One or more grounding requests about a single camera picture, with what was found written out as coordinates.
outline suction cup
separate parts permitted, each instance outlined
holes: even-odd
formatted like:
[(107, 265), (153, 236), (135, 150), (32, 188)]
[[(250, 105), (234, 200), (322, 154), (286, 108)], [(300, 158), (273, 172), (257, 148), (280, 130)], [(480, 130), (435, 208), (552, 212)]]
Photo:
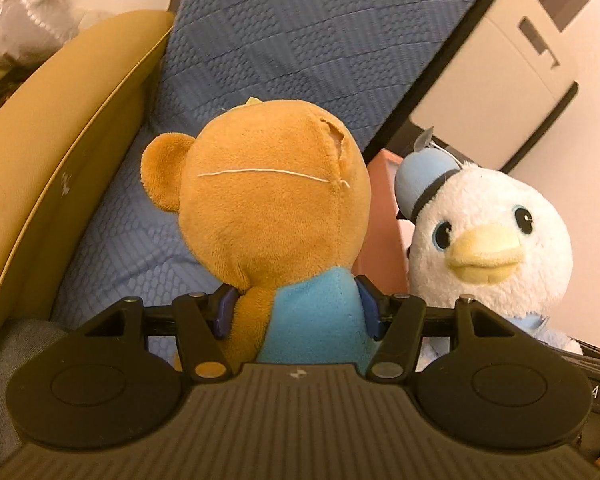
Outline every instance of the suction cup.
[(421, 152), (433, 143), (433, 126), (424, 130), (413, 143), (413, 151)]
[(179, 374), (141, 337), (142, 301), (125, 298), (11, 378), (6, 403), (21, 436), (56, 449), (115, 447), (176, 409)]
[(451, 352), (416, 383), (430, 420), (466, 444), (500, 452), (573, 442), (591, 410), (586, 375), (472, 298), (452, 312)]

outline metal pin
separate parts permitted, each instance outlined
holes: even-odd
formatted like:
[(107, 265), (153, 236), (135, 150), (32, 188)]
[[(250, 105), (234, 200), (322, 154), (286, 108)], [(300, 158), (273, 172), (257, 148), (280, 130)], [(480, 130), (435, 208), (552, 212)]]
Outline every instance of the metal pin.
[(398, 363), (383, 361), (374, 364), (371, 367), (371, 373), (381, 379), (395, 379), (404, 373), (404, 368), (402, 368)]

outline duck eye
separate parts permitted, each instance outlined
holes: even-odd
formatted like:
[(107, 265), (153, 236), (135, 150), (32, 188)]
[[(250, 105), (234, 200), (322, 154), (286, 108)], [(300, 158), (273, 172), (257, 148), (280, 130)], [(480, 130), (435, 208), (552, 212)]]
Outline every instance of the duck eye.
[(433, 231), (433, 244), (439, 251), (444, 251), (451, 245), (451, 224), (446, 220), (440, 222)]
[(532, 233), (534, 230), (534, 219), (528, 209), (518, 206), (514, 209), (513, 216), (516, 218), (516, 224), (518, 224), (518, 227), (525, 235)]

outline teddy bear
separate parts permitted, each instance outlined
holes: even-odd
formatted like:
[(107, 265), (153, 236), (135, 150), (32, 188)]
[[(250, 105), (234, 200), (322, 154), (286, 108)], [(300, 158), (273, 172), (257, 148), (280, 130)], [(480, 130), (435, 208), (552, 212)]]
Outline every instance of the teddy bear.
[[(414, 224), (411, 294), (442, 307), (469, 294), (536, 339), (582, 354), (577, 341), (549, 326), (573, 259), (567, 227), (540, 193), (426, 147), (401, 162), (395, 196), (399, 216)], [(426, 340), (416, 370), (447, 352), (448, 338)]]
[(240, 291), (222, 351), (247, 362), (354, 363), (366, 334), (351, 267), (366, 234), (370, 181), (346, 126), (309, 102), (251, 98), (192, 137), (161, 134), (142, 154), (152, 202)]

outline ribbed plastic surface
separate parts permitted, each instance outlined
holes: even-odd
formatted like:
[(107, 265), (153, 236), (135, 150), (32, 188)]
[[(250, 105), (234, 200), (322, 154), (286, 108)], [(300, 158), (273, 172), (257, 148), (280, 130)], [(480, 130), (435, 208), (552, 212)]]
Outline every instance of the ribbed plastic surface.
[(568, 446), (503, 456), (459, 444), (427, 424), (402, 389), (371, 384), (350, 365), (249, 365), (229, 383), (195, 389), (140, 442), (86, 454), (28, 444), (0, 480), (584, 480), (595, 472)]

